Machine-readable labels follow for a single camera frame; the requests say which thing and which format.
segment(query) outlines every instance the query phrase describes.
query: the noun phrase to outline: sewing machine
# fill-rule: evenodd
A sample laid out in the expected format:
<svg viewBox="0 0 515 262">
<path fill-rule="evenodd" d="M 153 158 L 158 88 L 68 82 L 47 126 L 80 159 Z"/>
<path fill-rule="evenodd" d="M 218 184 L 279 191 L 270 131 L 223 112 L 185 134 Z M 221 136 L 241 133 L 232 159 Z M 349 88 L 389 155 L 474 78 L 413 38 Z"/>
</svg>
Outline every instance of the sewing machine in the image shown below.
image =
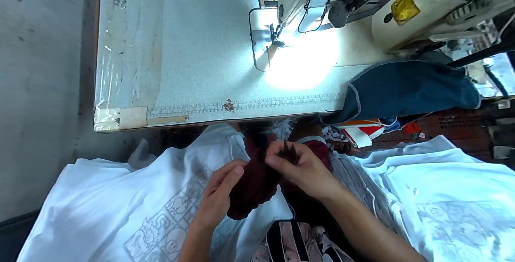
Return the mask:
<svg viewBox="0 0 515 262">
<path fill-rule="evenodd" d="M 270 70 L 274 56 L 302 43 L 306 35 L 335 31 L 368 16 L 371 16 L 370 31 L 375 45 L 386 52 L 490 34 L 488 47 L 499 41 L 498 35 L 491 37 L 497 31 L 474 27 L 515 7 L 514 0 L 259 0 L 259 3 L 259 8 L 250 11 L 249 21 L 254 64 L 260 71 Z"/>
</svg>

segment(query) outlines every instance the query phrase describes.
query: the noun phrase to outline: finger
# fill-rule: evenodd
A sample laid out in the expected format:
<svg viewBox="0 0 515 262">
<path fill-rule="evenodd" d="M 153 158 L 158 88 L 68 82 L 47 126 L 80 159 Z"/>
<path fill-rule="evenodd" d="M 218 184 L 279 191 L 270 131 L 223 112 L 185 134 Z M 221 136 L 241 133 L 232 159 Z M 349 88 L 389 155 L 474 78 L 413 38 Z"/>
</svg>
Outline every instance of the finger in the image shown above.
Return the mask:
<svg viewBox="0 0 515 262">
<path fill-rule="evenodd" d="M 229 196 L 232 188 L 238 183 L 243 176 L 243 166 L 236 165 L 233 170 L 231 170 L 223 179 L 222 184 L 216 190 L 217 193 L 220 193 L 221 196 Z"/>
<path fill-rule="evenodd" d="M 284 158 L 280 158 L 279 156 L 267 156 L 265 162 L 290 181 L 297 180 L 297 178 L 302 174 L 301 169 L 298 166 L 292 165 L 289 161 Z"/>
<path fill-rule="evenodd" d="M 225 179 L 227 174 L 230 173 L 236 166 L 246 166 L 247 163 L 247 161 L 243 161 L 241 159 L 235 159 L 229 162 L 228 164 L 213 172 L 211 178 L 209 179 L 209 184 L 218 187 L 220 184 L 222 184 L 222 181 Z"/>
<path fill-rule="evenodd" d="M 303 155 L 307 152 L 312 152 L 311 149 L 304 144 L 298 144 L 287 141 L 288 147 L 293 146 L 295 148 L 295 152 L 297 155 Z M 277 155 L 280 151 L 283 150 L 284 147 L 284 140 L 277 140 L 270 144 L 270 146 L 266 150 L 266 155 Z"/>
</svg>

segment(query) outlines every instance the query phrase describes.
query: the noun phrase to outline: red fabric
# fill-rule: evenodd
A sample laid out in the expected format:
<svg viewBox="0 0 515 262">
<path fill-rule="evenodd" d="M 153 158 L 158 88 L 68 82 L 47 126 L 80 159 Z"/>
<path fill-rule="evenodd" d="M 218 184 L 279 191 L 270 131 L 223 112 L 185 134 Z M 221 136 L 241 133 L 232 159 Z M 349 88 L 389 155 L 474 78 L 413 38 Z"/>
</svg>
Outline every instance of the red fabric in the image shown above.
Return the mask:
<svg viewBox="0 0 515 262">
<path fill-rule="evenodd" d="M 420 126 L 418 125 L 417 122 L 411 122 L 411 123 L 408 123 L 406 124 L 403 128 L 402 128 L 402 131 L 404 131 L 404 133 L 406 134 L 414 134 L 414 133 L 421 133 L 422 132 L 422 128 L 420 128 Z"/>
<path fill-rule="evenodd" d="M 307 147 L 311 149 L 311 151 L 322 161 L 325 167 L 332 171 L 331 161 L 329 160 L 329 147 L 322 141 L 311 140 L 304 143 Z"/>
</svg>

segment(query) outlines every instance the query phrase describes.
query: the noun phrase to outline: maroon garment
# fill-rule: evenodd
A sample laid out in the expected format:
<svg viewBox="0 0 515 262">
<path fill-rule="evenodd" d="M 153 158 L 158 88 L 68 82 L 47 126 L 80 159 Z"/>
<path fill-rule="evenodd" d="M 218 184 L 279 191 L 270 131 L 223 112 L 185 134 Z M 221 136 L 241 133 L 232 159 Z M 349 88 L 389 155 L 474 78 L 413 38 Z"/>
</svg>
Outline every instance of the maroon garment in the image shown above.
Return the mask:
<svg viewBox="0 0 515 262">
<path fill-rule="evenodd" d="M 282 179 L 280 173 L 265 163 L 265 152 L 249 143 L 247 153 L 251 156 L 250 161 L 245 166 L 243 176 L 229 194 L 231 205 L 227 215 L 233 220 L 247 218 L 253 209 L 269 201 Z M 286 141 L 284 145 L 283 150 L 277 155 L 296 165 L 299 158 L 295 149 L 293 146 L 288 148 Z"/>
</svg>

